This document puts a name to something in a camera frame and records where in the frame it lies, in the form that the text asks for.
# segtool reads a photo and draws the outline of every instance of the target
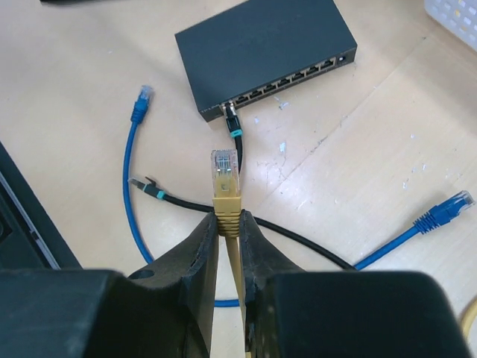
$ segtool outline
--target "light wood surface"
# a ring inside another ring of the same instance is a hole
[[[432,205],[462,189],[477,195],[477,54],[423,1],[336,2],[358,43],[356,63],[239,111],[242,202],[354,263]],[[211,202],[210,151],[233,143],[223,120],[207,124],[196,111],[174,34],[236,3],[0,1],[0,140],[84,267],[129,274],[144,265],[121,196],[142,84],[156,97],[132,173]],[[133,203],[155,257],[203,217],[137,191]],[[430,274],[460,315],[477,295],[476,218],[474,207],[370,269]],[[305,269],[335,269],[265,235]],[[236,296],[224,242],[217,296]],[[477,351],[477,329],[471,340]],[[242,342],[239,309],[216,310],[212,356],[242,357]]]

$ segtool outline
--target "yellow cable coil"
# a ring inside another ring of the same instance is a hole
[[[472,323],[474,323],[476,317],[477,298],[468,306],[461,321],[462,332],[464,333],[464,336],[467,340],[469,339],[470,328],[472,327]]]

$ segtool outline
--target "clear plastic connector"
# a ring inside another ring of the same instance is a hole
[[[149,102],[154,95],[154,90],[151,86],[144,85],[141,87],[141,92],[139,94],[138,99],[144,99]]]
[[[239,161],[235,149],[212,151],[212,182],[215,198],[240,196]]]
[[[452,196],[448,201],[450,201],[453,206],[458,208],[457,214],[460,214],[464,210],[469,209],[472,205],[476,203],[471,194],[466,190],[463,190],[458,194]]]

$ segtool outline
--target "ethernet cable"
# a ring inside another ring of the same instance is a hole
[[[239,253],[239,223],[241,193],[237,150],[212,151],[212,183],[214,188],[214,212],[218,220],[218,234],[225,238],[233,279],[244,319],[243,285]]]
[[[464,337],[469,340],[470,328],[477,317],[477,298],[468,306],[462,316],[461,329]]]
[[[127,220],[129,221],[129,227],[131,233],[133,234],[134,242],[136,243],[137,248],[147,263],[152,263],[154,258],[142,240],[136,217],[134,216],[133,205],[131,204],[129,192],[129,167],[133,153],[134,137],[136,135],[138,126],[142,123],[146,113],[148,112],[149,103],[151,102],[153,94],[154,91],[150,86],[142,86],[139,97],[134,104],[133,113],[131,114],[132,123],[129,130],[129,135],[127,136],[126,149],[124,151],[124,162],[122,166],[122,196],[124,199],[124,208],[126,209]]]
[[[127,138],[126,150],[124,153],[124,165],[123,165],[123,177],[122,177],[124,207],[126,209],[127,219],[130,224],[131,233],[133,234],[134,241],[139,251],[141,252],[142,256],[144,257],[147,263],[153,262],[154,258],[152,257],[144,241],[142,240],[138,225],[136,223],[136,219],[133,214],[133,208],[130,202],[130,191],[129,191],[129,185],[128,185],[129,182],[133,184],[134,186],[138,187],[139,189],[141,189],[142,191],[144,191],[145,193],[159,200],[164,200],[171,204],[175,204],[175,205],[178,205],[187,209],[191,209],[191,210],[201,211],[203,213],[210,213],[212,211],[215,211],[215,208],[209,205],[196,204],[196,203],[185,201],[183,199],[179,199],[172,195],[169,195],[168,193],[160,189],[157,186],[157,183],[153,180],[148,179],[150,183],[143,183],[140,180],[137,180],[134,178],[129,179],[129,167],[130,167],[130,159],[132,155],[134,136],[136,134],[137,127],[142,123],[142,121],[144,120],[145,114],[148,111],[149,102],[151,100],[152,94],[153,94],[152,89],[150,87],[144,86],[141,89],[141,93],[139,94],[138,100],[136,101],[134,105],[133,114],[131,116],[132,125],[131,125],[129,136]],[[242,157],[242,151],[243,151],[243,148],[241,145],[242,132],[240,128],[240,122],[233,107],[226,107],[225,112],[226,112],[227,126],[229,127],[231,137],[234,138],[236,141],[236,146],[237,146],[236,156],[237,156],[237,163],[238,163],[237,168],[239,172],[241,167],[241,157]],[[236,181],[237,188],[239,189],[239,186],[238,186],[239,178],[237,174],[235,175],[237,178],[237,181]],[[326,250],[325,248],[314,243],[313,241],[304,238],[303,236],[300,236],[296,233],[286,230],[285,228],[280,227],[271,222],[268,222],[264,219],[256,217],[255,220],[258,225],[266,227],[277,233],[280,233],[283,236],[288,237],[289,239],[293,239],[294,241],[299,242],[300,244],[305,245],[308,248],[311,248],[313,251],[316,251],[319,254],[323,255],[324,257],[333,261],[334,263],[336,263],[338,266],[342,267],[343,269],[362,270],[368,267],[370,264],[379,260],[381,257],[385,256],[390,251],[397,248],[402,243],[406,242],[407,240],[409,240],[411,237],[415,236],[416,234],[428,233],[429,231],[434,230],[435,228],[439,226],[447,224],[452,219],[457,217],[463,210],[467,209],[473,204],[474,204],[474,200],[472,199],[472,197],[470,196],[468,192],[460,192],[459,194],[453,196],[452,198],[443,202],[442,204],[437,205],[436,207],[433,207],[430,211],[427,212],[427,214],[422,216],[420,219],[416,220],[416,222],[414,223],[414,226],[411,229],[407,230],[402,235],[398,236],[396,239],[384,245],[377,251],[368,255],[359,263],[357,263],[354,267],[350,265],[349,263],[347,263],[346,261],[342,260],[340,257],[335,255],[334,253]],[[219,212],[221,210],[220,204],[218,204],[218,210]],[[222,300],[222,301],[215,302],[216,307],[237,307],[238,305],[239,305],[238,300]]]
[[[404,242],[408,241],[411,237],[414,237],[419,233],[428,233],[429,231],[433,231],[440,226],[450,223],[451,220],[458,217],[464,210],[469,209],[474,204],[475,201],[469,192],[459,192],[450,199],[447,199],[443,203],[430,209],[430,211],[416,220],[409,230],[399,235],[396,239],[390,241],[388,244],[382,246],[372,254],[366,256],[363,260],[356,263],[355,268],[357,270],[362,270],[402,245]]]

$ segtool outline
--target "white plastic basket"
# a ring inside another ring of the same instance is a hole
[[[426,11],[477,51],[477,0],[425,0]]]

